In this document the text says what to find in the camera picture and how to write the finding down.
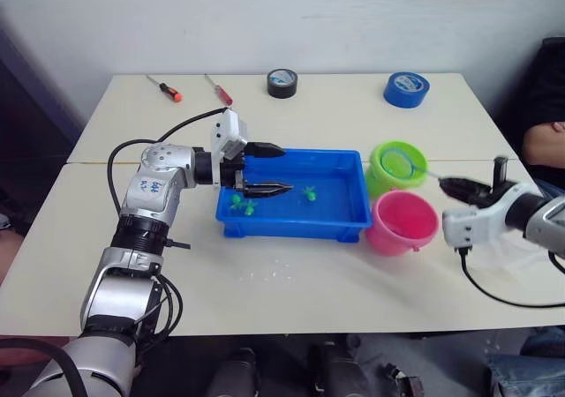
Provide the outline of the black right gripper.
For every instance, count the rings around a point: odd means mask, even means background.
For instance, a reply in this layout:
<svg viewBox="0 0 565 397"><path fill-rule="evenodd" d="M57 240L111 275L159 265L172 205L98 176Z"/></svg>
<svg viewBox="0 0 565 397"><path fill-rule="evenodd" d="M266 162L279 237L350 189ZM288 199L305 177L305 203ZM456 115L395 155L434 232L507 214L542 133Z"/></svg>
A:
<svg viewBox="0 0 565 397"><path fill-rule="evenodd" d="M507 190L507 156L493 159L492 183L482 190L480 183L463 177L446 177L440 180L440 187L452 199L467 205L482 205L485 199L500 198Z"/></svg>

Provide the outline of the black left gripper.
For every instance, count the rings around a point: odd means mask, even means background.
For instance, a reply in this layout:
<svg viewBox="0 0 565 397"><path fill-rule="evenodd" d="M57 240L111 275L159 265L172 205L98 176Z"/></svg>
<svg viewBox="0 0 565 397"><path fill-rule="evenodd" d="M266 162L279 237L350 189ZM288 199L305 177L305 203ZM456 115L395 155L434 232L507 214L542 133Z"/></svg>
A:
<svg viewBox="0 0 565 397"><path fill-rule="evenodd" d="M247 184L244 179L245 156L276 158L282 157L285 154L285 150L275 144L267 142L249 142L245 146L245 153L240 152L231 159L226 156L222 158L220 162L220 184L222 187L242 192L248 199L272 198L292 191L293 186L290 184Z"/></svg>

